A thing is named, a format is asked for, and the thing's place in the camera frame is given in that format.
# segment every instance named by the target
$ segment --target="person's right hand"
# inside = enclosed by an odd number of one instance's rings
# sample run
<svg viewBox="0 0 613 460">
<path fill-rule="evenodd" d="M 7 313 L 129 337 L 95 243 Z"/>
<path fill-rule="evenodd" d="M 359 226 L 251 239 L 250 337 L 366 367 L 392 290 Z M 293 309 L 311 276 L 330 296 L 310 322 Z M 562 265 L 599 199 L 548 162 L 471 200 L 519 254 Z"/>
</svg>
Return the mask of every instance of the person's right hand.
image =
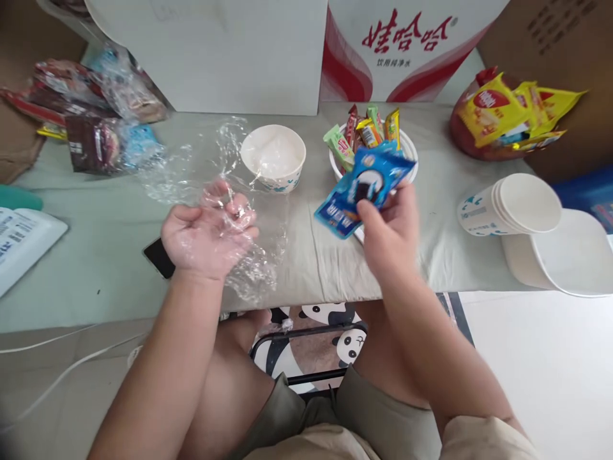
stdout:
<svg viewBox="0 0 613 460">
<path fill-rule="evenodd" d="M 358 203 L 366 262 L 379 284 L 416 273 L 420 223 L 415 186 L 399 185 L 388 201 L 381 213 L 368 200 Z"/>
</svg>

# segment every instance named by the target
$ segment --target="black phone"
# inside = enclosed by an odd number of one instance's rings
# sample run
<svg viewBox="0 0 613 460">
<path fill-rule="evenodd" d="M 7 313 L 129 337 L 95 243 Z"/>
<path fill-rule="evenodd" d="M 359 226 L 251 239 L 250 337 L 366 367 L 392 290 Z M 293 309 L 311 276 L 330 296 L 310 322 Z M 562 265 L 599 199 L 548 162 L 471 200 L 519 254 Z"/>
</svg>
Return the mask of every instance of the black phone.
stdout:
<svg viewBox="0 0 613 460">
<path fill-rule="evenodd" d="M 160 272 L 166 279 L 170 279 L 172 274 L 174 273 L 175 266 L 174 263 L 170 260 L 168 253 L 166 253 L 166 249 L 164 249 L 164 245 L 162 244 L 162 239 L 158 238 L 145 249 L 142 250 L 143 255 L 149 259 L 149 262 L 153 264 L 153 266 Z"/>
</svg>

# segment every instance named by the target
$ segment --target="gray tablecloth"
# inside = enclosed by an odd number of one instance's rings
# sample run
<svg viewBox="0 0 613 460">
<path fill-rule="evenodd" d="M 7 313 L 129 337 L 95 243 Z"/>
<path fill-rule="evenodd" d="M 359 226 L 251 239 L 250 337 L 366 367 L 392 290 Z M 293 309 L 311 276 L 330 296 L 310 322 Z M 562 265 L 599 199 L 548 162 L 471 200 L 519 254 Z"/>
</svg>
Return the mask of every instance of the gray tablecloth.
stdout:
<svg viewBox="0 0 613 460">
<path fill-rule="evenodd" d="M 383 114 L 395 107 L 381 104 Z M 355 238 L 339 240 L 313 213 L 336 183 L 323 134 L 346 121 L 348 103 L 322 103 L 316 117 L 247 116 L 253 128 L 278 123 L 304 139 L 301 183 L 290 196 L 289 242 L 278 288 L 267 306 L 307 305 L 379 298 L 362 247 Z M 421 217 L 420 264 L 435 291 L 519 291 L 496 237 L 470 236 L 455 208 L 465 195 L 497 179 L 529 172 L 521 161 L 488 164 L 461 154 L 451 143 L 451 107 L 401 106 L 400 125 L 419 155 L 417 187 Z M 193 139 L 214 114 L 174 114 L 154 130 L 167 144 Z M 72 172 L 65 144 L 47 141 L 36 165 L 15 184 L 45 202 L 44 211 L 70 230 L 0 299 L 0 333 L 75 326 L 154 316 L 167 282 L 141 254 L 160 234 L 169 207 L 150 199 L 131 176 L 100 179 Z M 249 309 L 226 289 L 223 308 Z"/>
</svg>

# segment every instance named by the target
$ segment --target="blue snack package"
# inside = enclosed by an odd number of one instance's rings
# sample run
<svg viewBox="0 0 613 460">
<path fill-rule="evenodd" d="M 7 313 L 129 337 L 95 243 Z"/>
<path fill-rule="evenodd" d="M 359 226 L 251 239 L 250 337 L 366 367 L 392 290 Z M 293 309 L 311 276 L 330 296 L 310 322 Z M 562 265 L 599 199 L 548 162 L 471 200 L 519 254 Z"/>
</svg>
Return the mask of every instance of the blue snack package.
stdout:
<svg viewBox="0 0 613 460">
<path fill-rule="evenodd" d="M 358 202 L 368 199 L 381 209 L 388 194 L 398 186 L 415 162 L 396 150 L 396 141 L 384 142 L 356 152 L 353 171 L 345 174 L 328 198 L 315 211 L 315 218 L 341 239 L 346 239 L 361 225 Z"/>
</svg>

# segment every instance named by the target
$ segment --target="cable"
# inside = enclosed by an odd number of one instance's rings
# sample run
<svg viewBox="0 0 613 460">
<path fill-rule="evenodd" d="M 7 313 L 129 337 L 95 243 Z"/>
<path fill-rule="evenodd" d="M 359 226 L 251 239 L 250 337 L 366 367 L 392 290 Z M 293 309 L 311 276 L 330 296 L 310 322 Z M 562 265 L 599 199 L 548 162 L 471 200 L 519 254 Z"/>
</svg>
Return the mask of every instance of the cable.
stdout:
<svg viewBox="0 0 613 460">
<path fill-rule="evenodd" d="M 76 367 L 78 367 L 79 365 L 83 364 L 85 361 L 89 361 L 92 358 L 95 358 L 97 356 L 102 355 L 103 353 L 106 353 L 108 350 L 118 347 L 120 345 L 123 345 L 124 343 L 128 343 L 134 339 L 138 339 L 139 337 L 142 337 L 143 335 L 146 335 L 146 332 L 140 333 L 138 335 L 134 335 L 133 337 L 130 337 L 129 339 L 126 339 L 124 341 L 121 341 L 119 343 L 116 343 L 115 345 L 111 345 L 109 347 L 106 347 L 105 349 L 101 349 L 99 351 L 96 351 L 95 353 L 92 353 L 89 356 L 85 356 L 85 358 L 81 358 L 79 361 L 75 362 L 73 365 L 71 365 L 69 368 L 67 368 L 64 372 L 61 373 L 61 375 L 55 380 L 55 382 L 53 382 L 51 384 L 51 386 L 46 389 L 44 391 L 44 393 L 42 393 L 41 396 L 38 397 L 37 400 L 35 400 L 35 402 L 33 402 L 30 407 L 28 407 L 28 409 L 26 409 L 25 411 L 23 411 L 14 421 L 13 424 L 11 425 L 7 425 L 4 426 L 2 428 L 0 428 L 0 435 L 4 435 L 6 433 L 8 433 L 9 431 L 11 431 L 13 428 L 15 428 L 15 426 L 21 422 L 24 418 L 26 418 L 28 415 L 30 415 L 34 409 L 36 409 L 38 407 L 38 405 L 40 403 L 42 403 L 45 398 L 47 398 L 47 396 L 49 396 L 49 394 L 55 389 L 56 386 L 58 386 L 58 384 L 64 380 L 64 377 L 66 377 L 69 373 L 71 373 Z"/>
<path fill-rule="evenodd" d="M 68 332 L 64 335 L 60 335 L 59 337 L 54 337 L 53 339 L 49 339 L 47 341 L 38 343 L 38 344 L 34 344 L 34 345 L 28 345 L 26 347 L 21 347 L 21 348 L 13 348 L 13 349 L 7 349 L 7 350 L 0 350 L 0 355 L 5 355 L 7 353 L 17 353 L 18 351 L 25 351 L 25 350 L 29 350 L 29 349 L 33 349 L 42 345 L 47 345 L 48 343 L 51 342 L 55 342 L 56 340 L 59 339 L 63 339 L 64 337 L 68 337 L 69 335 L 73 335 L 73 334 L 77 334 L 79 332 L 83 332 L 84 330 L 87 329 L 92 329 L 92 327 L 96 327 L 96 326 L 100 326 L 99 324 L 95 324 L 95 325 L 91 325 L 91 326 L 86 326 L 84 328 L 81 329 L 77 329 L 76 331 L 72 331 L 72 332 Z"/>
</svg>

